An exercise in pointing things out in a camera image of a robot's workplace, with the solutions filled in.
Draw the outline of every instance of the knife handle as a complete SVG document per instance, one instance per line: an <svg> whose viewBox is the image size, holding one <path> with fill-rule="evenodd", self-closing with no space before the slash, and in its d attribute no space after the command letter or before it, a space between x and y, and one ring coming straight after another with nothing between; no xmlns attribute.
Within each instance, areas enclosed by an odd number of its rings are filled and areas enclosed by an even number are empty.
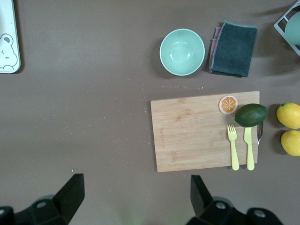
<svg viewBox="0 0 300 225"><path fill-rule="evenodd" d="M252 152L252 144L247 144L247 169L254 170L254 158Z"/></svg>

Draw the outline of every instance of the fork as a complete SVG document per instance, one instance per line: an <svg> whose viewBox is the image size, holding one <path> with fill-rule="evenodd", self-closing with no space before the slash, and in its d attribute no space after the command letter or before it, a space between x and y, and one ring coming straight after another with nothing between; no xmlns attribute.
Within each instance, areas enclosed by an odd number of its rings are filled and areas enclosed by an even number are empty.
<svg viewBox="0 0 300 225"><path fill-rule="evenodd" d="M227 125L227 131L228 131L228 139L230 140L230 146L231 146L231 163L232 163L232 169L238 170L240 168L239 164L239 158L238 154L236 152L235 148L235 140L237 138L237 134L234 128L233 124Z"/></svg>

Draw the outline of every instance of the bowl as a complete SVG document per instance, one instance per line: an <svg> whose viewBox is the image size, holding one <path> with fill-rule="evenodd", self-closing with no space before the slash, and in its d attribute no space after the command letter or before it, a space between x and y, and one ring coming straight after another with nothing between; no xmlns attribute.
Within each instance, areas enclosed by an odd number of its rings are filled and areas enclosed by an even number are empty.
<svg viewBox="0 0 300 225"><path fill-rule="evenodd" d="M195 72L203 63L204 44L200 36L189 29L169 33L159 50L160 60L167 71L186 76Z"/></svg>

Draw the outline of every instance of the cloth napkin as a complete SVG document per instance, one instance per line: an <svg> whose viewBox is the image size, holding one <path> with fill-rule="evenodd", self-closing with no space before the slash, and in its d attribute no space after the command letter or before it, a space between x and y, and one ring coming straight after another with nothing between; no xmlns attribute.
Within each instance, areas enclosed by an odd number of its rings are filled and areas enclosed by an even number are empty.
<svg viewBox="0 0 300 225"><path fill-rule="evenodd" d="M209 69L213 74L247 77L257 27L225 21L215 28Z"/></svg>

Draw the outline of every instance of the green cup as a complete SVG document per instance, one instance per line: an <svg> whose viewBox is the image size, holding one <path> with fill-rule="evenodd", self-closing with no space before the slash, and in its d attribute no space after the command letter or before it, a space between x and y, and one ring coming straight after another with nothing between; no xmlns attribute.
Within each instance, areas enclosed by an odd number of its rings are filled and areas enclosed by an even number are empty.
<svg viewBox="0 0 300 225"><path fill-rule="evenodd" d="M300 45L300 12L293 15L287 22L285 39L292 45Z"/></svg>

